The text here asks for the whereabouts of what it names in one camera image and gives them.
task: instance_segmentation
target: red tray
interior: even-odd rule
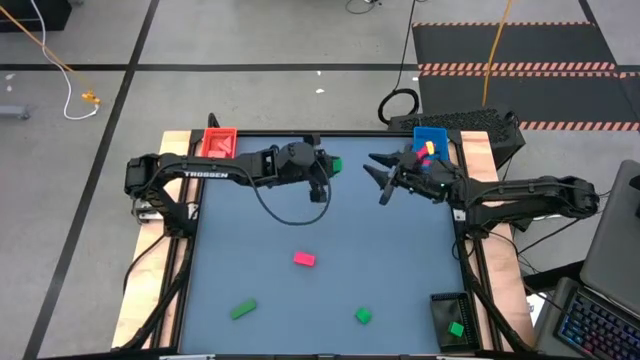
[[[233,158],[236,156],[236,128],[208,128],[202,140],[202,156]]]

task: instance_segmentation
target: green block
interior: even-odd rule
[[[458,324],[455,321],[449,324],[449,334],[455,335],[457,337],[462,337],[463,333],[464,333],[464,326]]]
[[[337,174],[342,171],[342,159],[337,158],[333,160],[333,173]]]
[[[256,299],[251,298],[231,310],[231,319],[236,320],[242,315],[253,311],[257,306]]]
[[[356,311],[356,317],[360,320],[361,323],[366,324],[371,321],[371,311],[367,310],[367,308],[360,308]]]

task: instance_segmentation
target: yellow cube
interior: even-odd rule
[[[427,153],[429,155],[433,155],[436,153],[436,146],[433,144],[433,141],[427,141],[424,143],[424,146],[427,148]]]

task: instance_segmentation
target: laptop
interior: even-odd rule
[[[580,280],[558,282],[536,326],[548,354],[640,360],[640,164],[620,165]]]

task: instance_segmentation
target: floor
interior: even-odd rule
[[[345,12],[342,0],[160,0],[140,64],[337,65],[318,65],[332,71],[290,65],[138,71],[126,101],[116,104],[150,1],[85,0],[74,8],[65,31],[48,34],[48,45],[68,63],[119,65],[116,71],[84,74],[104,101],[95,117],[81,122],[62,117],[65,86],[58,72],[0,70],[0,102],[29,104],[32,112],[28,121],[0,121],[0,272],[9,275],[1,281],[2,358],[23,356],[74,217],[83,226],[64,283],[53,284],[62,288],[57,303],[48,303],[55,307],[39,356],[109,350],[138,233],[122,192],[124,167],[130,157],[157,151],[163,131],[202,128],[210,111],[223,125],[241,129],[384,129],[376,108],[397,72],[378,65],[399,63],[410,1],[383,0],[356,16]],[[634,36],[640,25],[632,15],[640,3],[589,3],[617,62],[640,64]],[[505,4],[428,0],[417,4],[414,20],[497,21]],[[519,0],[510,20],[583,21],[585,16],[578,0]],[[0,64],[45,62],[23,34],[0,34],[0,49]],[[415,64],[411,45],[407,62]],[[414,76],[405,72],[402,84],[416,88]],[[75,88],[79,93],[82,86]],[[406,111],[407,100],[394,101],[387,115]],[[112,112],[114,104],[122,108]],[[69,112],[90,110],[74,97]],[[99,174],[95,191],[84,192],[110,117],[117,127],[104,166],[93,171]],[[573,174],[605,192],[621,160],[640,158],[635,132],[525,131],[524,136],[527,146],[515,156],[509,179]],[[83,212],[76,214],[83,192],[82,203],[89,206],[84,221]],[[534,223],[527,233],[516,234],[518,246],[563,222]],[[525,255],[539,270],[582,259],[596,225],[596,218],[581,222]],[[35,343],[37,350],[40,342]]]

